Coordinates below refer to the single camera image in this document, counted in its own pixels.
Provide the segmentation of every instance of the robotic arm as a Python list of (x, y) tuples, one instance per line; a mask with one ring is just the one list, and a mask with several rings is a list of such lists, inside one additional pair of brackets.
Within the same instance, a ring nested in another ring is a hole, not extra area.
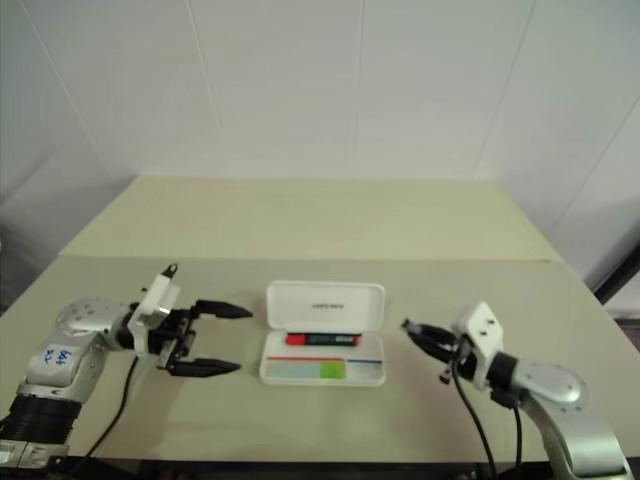
[(424, 352), (503, 406), (517, 402), (542, 434), (556, 480), (633, 480), (618, 441), (589, 401), (585, 383), (559, 366), (518, 360), (502, 352), (502, 327), (487, 304), (468, 311), (453, 332), (410, 320), (403, 328)]
[(109, 352), (132, 349), (140, 358), (157, 356), (157, 367), (174, 376), (211, 377), (240, 365), (188, 355), (201, 314), (251, 317), (244, 308), (198, 300), (190, 309), (173, 309), (180, 288), (171, 279), (177, 265), (156, 276), (140, 303), (129, 306), (85, 298), (65, 308), (56, 328), (29, 360), (9, 415), (0, 426), (0, 469), (45, 468), (64, 457), (74, 420), (100, 378)]

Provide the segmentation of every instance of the white table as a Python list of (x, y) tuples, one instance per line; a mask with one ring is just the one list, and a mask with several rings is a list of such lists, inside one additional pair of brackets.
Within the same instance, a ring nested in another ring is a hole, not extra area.
[[(330, 184), (337, 193), (329, 198)], [(579, 372), (625, 453), (640, 455), (640, 355), (497, 187), (330, 184), (156, 178), (134, 183), (1, 319), (0, 410), (8, 409), (27, 360), (61, 308), (85, 295), (137, 300), (140, 288), (177, 260), (180, 306), (214, 298), (255, 312), (251, 320), (197, 323), (194, 356), (236, 361), (243, 368), (211, 379), (184, 379), (142, 365), (129, 406), (100, 456), (485, 461), (454, 388), (437, 379), (442, 365), (399, 328), (405, 317), (448, 326), (480, 299), (503, 323), (507, 352)], [(264, 291), (274, 279), (384, 285), (385, 385), (263, 385), (257, 368), (267, 332)], [(76, 422), (72, 454), (84, 454), (113, 417), (131, 355), (110, 355)], [(492, 403), (488, 392), (470, 385), (467, 391), (496, 460), (512, 461), (511, 413)], [(545, 458), (527, 419), (524, 458)]]

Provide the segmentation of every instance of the white plastic box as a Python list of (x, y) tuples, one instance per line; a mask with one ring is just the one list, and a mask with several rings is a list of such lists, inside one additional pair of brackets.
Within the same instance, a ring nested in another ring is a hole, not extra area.
[[(267, 288), (267, 321), (273, 330), (265, 341), (260, 379), (269, 385), (382, 385), (386, 368), (377, 330), (384, 320), (384, 303), (384, 287), (377, 284), (272, 282)], [(286, 343), (289, 333), (344, 333), (361, 337), (357, 346), (301, 346)], [(286, 360), (273, 360), (274, 357)], [(331, 369), (338, 359), (344, 362), (338, 367), (341, 378), (318, 376), (318, 368)]]

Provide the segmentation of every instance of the black cable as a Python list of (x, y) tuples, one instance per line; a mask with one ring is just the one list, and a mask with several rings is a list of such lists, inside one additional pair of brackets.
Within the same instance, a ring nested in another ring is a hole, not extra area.
[(522, 422), (518, 405), (513, 407), (513, 415), (516, 417), (516, 478), (522, 478)]
[(116, 426), (116, 423), (118, 423), (118, 420), (120, 420), (120, 417), (122, 416), (122, 412), (124, 412), (124, 409), (127, 406), (127, 397), (129, 396), (129, 386), (131, 384), (131, 377), (133, 376), (133, 371), (136, 368), (137, 364), (138, 364), (138, 357), (135, 356), (133, 357), (133, 361), (131, 362), (131, 366), (129, 367), (127, 378), (124, 381), (124, 390), (122, 391), (122, 400), (120, 401), (120, 407), (118, 408), (116, 415), (113, 417), (113, 420), (111, 420), (111, 423), (105, 429), (105, 431), (102, 432), (102, 435), (100, 435), (98, 440), (96, 440), (93, 446), (89, 449), (87, 454), (84, 457), (82, 457), (82, 460), (80, 460), (75, 465), (75, 467), (71, 470), (71, 475), (75, 475), (80, 469), (80, 467), (82, 467), (82, 465), (84, 465), (89, 460), (89, 458), (91, 458), (91, 455), (93, 455), (93, 453), (97, 450), (97, 448), (104, 441), (104, 439), (107, 438), (109, 433), (111, 433), (111, 430), (113, 430), (113, 427)]
[(458, 378), (458, 365), (460, 363), (460, 359), (456, 359), (453, 363), (453, 368), (451, 369), (451, 375), (453, 376), (453, 383), (456, 386), (456, 390), (458, 390), (458, 394), (464, 403), (464, 406), (467, 407), (467, 411), (471, 418), (473, 419), (473, 423), (476, 425), (476, 429), (480, 434), (480, 439), (482, 440), (482, 446), (484, 447), (484, 451), (487, 454), (487, 458), (489, 459), (489, 468), (491, 469), (491, 478), (493, 480), (497, 480), (498, 471), (496, 470), (496, 463), (493, 461), (493, 454), (491, 453), (491, 447), (489, 447), (489, 442), (487, 441), (487, 436), (484, 433), (484, 429), (482, 428), (482, 424), (480, 423), (480, 419), (476, 414), (475, 410), (471, 406), (471, 402), (467, 398), (467, 395), (462, 390), (462, 385), (460, 385), (460, 379)]

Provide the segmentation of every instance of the red marker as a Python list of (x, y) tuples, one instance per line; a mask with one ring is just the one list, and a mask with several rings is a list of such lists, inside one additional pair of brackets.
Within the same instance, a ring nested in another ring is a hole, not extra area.
[(360, 344), (360, 335), (353, 333), (290, 333), (287, 345), (322, 345), (355, 347)]

